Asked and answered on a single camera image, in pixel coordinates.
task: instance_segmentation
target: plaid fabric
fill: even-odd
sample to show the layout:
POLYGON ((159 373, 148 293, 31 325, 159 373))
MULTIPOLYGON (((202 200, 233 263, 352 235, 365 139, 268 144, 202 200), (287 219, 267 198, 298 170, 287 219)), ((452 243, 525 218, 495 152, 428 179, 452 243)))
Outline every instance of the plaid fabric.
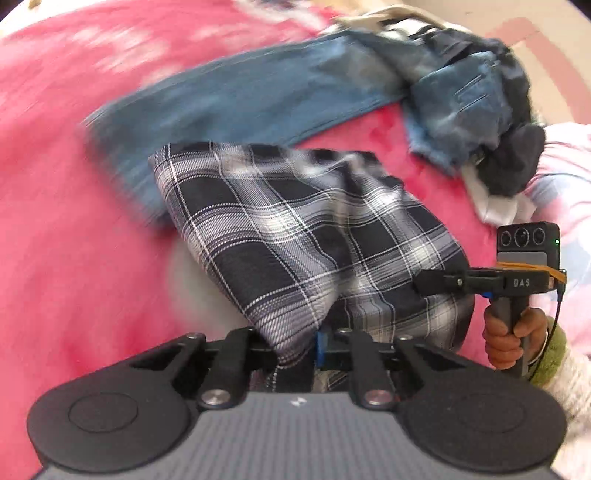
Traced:
POLYGON ((150 158, 178 231, 275 349, 302 363, 321 323, 458 347, 473 298, 419 296, 425 268, 465 268, 449 231, 366 152, 169 144, 150 158))

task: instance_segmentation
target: person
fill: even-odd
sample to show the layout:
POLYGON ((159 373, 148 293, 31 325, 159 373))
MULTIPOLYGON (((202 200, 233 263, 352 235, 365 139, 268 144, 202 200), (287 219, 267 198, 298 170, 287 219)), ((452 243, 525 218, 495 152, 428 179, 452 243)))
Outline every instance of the person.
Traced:
POLYGON ((488 307, 482 336, 490 363, 501 370, 523 356, 521 338, 530 336, 530 381, 558 401, 568 420, 567 436, 552 467, 563 478, 591 480, 591 361, 569 346, 559 325, 548 341, 553 324, 554 319, 542 310, 529 308, 509 333, 488 307), (546 342, 546 352, 538 358, 546 342))

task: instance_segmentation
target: silver bolt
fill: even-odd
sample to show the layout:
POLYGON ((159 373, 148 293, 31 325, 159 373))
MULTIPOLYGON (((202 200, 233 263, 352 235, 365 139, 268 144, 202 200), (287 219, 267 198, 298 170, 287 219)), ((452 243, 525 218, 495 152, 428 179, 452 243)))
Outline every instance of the silver bolt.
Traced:
POLYGON ((221 390, 220 388, 214 388, 213 390, 207 390, 203 395, 201 395, 201 400, 207 405, 224 405, 232 398, 226 390, 221 390))
POLYGON ((363 396, 363 399, 369 405, 379 407, 390 403, 394 398, 387 390, 370 390, 363 396))

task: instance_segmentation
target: black cable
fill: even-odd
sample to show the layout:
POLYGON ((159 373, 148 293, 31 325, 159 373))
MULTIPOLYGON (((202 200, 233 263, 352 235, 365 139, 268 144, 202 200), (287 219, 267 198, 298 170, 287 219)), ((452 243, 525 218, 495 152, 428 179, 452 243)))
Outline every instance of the black cable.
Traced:
POLYGON ((534 373, 532 373, 530 375, 530 380, 533 379, 535 377, 536 373, 538 372, 538 369, 540 368, 542 360, 544 359, 544 355, 546 354, 546 351, 548 350, 548 347, 550 346, 550 342, 552 341, 552 337, 554 336, 554 332, 556 331, 556 327, 558 326, 558 316, 560 315, 560 306, 562 305, 562 298, 564 296, 565 290, 566 290, 566 284, 559 283, 558 287, 556 288, 557 303, 556 303, 556 315, 554 316, 554 324, 552 325, 552 329, 550 330, 550 334, 548 335, 548 341, 544 345, 544 349, 542 350, 540 358, 538 358, 538 362, 536 363, 536 366, 534 368, 534 373))

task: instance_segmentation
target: black grip handle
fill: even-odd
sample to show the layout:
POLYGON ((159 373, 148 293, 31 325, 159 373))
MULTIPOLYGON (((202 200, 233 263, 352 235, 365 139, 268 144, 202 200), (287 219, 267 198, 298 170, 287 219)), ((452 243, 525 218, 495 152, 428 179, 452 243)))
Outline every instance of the black grip handle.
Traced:
MULTIPOLYGON (((529 306, 529 297, 501 297, 491 300, 493 315, 503 321, 511 333, 517 322, 521 319, 521 313, 529 306)), ((529 336, 522 338, 521 348, 524 351, 523 356, 511 368, 503 370, 504 373, 517 378, 527 377, 529 369, 527 350, 529 350, 529 346, 529 336)))

